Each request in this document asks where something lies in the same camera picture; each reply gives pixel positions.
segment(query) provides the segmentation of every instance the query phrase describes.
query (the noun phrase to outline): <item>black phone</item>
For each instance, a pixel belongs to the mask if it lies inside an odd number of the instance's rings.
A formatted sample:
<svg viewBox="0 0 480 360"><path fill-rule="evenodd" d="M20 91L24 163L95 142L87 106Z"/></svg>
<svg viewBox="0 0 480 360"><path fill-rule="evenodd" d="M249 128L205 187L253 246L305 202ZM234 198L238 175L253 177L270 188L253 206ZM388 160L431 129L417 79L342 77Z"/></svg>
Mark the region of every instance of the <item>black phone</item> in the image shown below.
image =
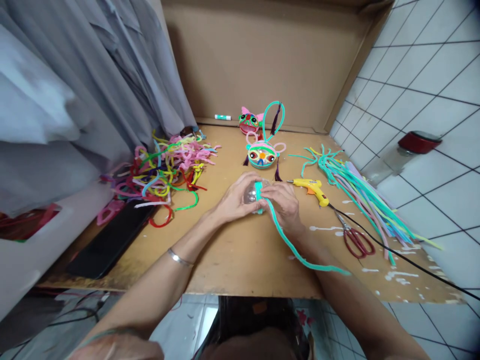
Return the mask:
<svg viewBox="0 0 480 360"><path fill-rule="evenodd" d="M67 265L66 272L89 279L103 278L147 224L156 206L135 205L133 200L98 233Z"/></svg>

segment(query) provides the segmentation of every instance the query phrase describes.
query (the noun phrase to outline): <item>silver bracelet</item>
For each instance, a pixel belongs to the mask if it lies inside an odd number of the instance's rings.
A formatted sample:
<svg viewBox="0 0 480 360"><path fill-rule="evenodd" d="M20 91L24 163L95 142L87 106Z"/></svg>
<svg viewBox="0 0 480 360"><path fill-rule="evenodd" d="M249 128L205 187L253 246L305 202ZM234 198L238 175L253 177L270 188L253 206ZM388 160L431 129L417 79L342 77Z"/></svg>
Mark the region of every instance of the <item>silver bracelet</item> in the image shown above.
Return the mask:
<svg viewBox="0 0 480 360"><path fill-rule="evenodd" d="M191 263L191 262L188 262L188 261L185 261L183 259L181 259L178 255L176 255L172 248L169 247L168 250L166 251L173 260L175 260L177 263L179 264L182 264L183 266L187 267L187 268L193 268L195 264Z"/></svg>

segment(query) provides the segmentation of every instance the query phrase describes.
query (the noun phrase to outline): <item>hand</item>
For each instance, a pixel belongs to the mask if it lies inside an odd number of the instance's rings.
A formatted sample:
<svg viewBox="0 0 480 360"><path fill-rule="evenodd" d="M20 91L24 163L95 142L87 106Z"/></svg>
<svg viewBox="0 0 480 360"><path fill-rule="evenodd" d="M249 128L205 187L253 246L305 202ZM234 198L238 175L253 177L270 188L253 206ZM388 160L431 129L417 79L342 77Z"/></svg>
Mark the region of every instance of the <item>hand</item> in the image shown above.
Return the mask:
<svg viewBox="0 0 480 360"><path fill-rule="evenodd" d="M247 187L262 178L254 171L244 172L225 192L220 202L211 210L222 223L229 223L267 206L265 200L244 203L244 192Z"/></svg>
<svg viewBox="0 0 480 360"><path fill-rule="evenodd" d="M292 185L286 182L275 182L261 189L261 196L278 204L279 208L275 211L276 218L290 241L305 235L307 230L300 220L299 201Z"/></svg>

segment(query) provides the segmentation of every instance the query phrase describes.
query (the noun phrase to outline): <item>yellow glue gun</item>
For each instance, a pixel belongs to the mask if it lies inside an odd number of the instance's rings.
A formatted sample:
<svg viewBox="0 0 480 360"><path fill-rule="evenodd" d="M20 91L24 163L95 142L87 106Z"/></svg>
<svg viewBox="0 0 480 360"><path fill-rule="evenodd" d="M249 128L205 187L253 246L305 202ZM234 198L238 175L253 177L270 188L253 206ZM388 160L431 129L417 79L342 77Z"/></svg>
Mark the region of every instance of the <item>yellow glue gun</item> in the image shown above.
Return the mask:
<svg viewBox="0 0 480 360"><path fill-rule="evenodd" d="M325 196L324 192L320 190L322 183L320 180L312 179L293 179L287 180L287 183L293 184L298 187L304 187L307 189L307 194L315 195L321 207L326 207L329 204L329 199Z"/></svg>

